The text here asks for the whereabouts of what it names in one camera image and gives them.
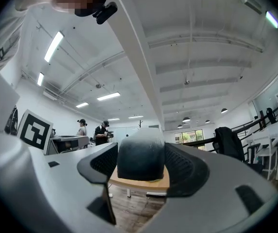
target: person wearing black cap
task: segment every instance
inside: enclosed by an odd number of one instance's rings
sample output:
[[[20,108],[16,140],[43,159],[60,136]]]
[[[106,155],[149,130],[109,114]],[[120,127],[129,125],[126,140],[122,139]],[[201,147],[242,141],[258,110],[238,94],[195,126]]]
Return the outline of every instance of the person wearing black cap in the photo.
[[[77,122],[80,123],[80,128],[76,135],[87,135],[87,129],[86,129],[87,123],[85,119],[77,120]]]
[[[0,14],[0,70],[18,51],[20,34],[27,10],[33,5],[49,3],[55,10],[89,16],[106,0],[11,0]]]
[[[96,136],[96,146],[107,143],[108,139],[110,138],[109,136],[107,136],[107,127],[109,127],[109,121],[103,121],[103,123],[101,124],[101,128],[100,126],[96,127],[95,129],[95,136]]]

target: window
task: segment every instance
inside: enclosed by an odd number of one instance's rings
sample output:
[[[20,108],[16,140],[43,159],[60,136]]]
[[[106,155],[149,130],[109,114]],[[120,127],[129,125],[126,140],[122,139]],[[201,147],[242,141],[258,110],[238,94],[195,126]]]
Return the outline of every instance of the window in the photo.
[[[176,143],[177,144],[183,144],[183,143],[188,143],[188,142],[196,142],[196,141],[204,140],[202,130],[176,133],[175,138],[176,138]],[[197,148],[199,150],[204,150],[204,151],[206,150],[204,145],[199,146]]]

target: black shirt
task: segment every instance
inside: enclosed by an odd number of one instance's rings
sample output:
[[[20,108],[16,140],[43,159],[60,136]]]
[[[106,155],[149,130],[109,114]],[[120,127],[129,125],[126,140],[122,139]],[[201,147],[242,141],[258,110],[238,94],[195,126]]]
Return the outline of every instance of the black shirt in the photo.
[[[95,129],[96,146],[108,142],[107,137],[97,137],[97,134],[104,134],[105,132],[107,132],[107,130],[104,127],[102,127],[102,126],[101,126],[101,128],[100,128],[100,126],[96,127],[96,129]]]

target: white ceiling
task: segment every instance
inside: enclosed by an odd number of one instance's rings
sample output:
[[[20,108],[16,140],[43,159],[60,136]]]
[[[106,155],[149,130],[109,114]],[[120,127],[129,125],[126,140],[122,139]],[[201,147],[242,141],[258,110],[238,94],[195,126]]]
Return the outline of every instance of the white ceiling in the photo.
[[[185,116],[192,118],[192,127],[204,125],[206,119],[213,122],[224,106],[230,110],[241,104],[240,96],[233,93],[235,87],[246,75],[252,76],[276,30],[264,14],[258,15],[240,0],[132,2],[156,67],[153,83],[166,130],[176,129]],[[44,56],[58,31],[65,37],[49,65]],[[23,70],[33,80],[43,72],[44,86],[66,106],[88,102],[77,110],[99,120],[157,118],[144,82],[107,22],[97,25],[92,17],[41,5],[29,11],[23,39]],[[116,91],[121,94],[118,98],[96,99]]]

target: wooden floor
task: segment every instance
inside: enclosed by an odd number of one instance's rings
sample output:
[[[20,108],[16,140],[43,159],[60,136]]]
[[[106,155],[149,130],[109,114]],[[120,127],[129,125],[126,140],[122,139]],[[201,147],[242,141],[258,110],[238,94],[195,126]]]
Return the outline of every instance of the wooden floor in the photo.
[[[270,180],[278,190],[275,177],[274,171]],[[122,232],[137,232],[165,203],[163,198],[147,198],[145,192],[131,191],[131,198],[128,198],[127,190],[115,185],[110,186],[109,192],[113,194],[111,203],[116,217],[116,227]]]

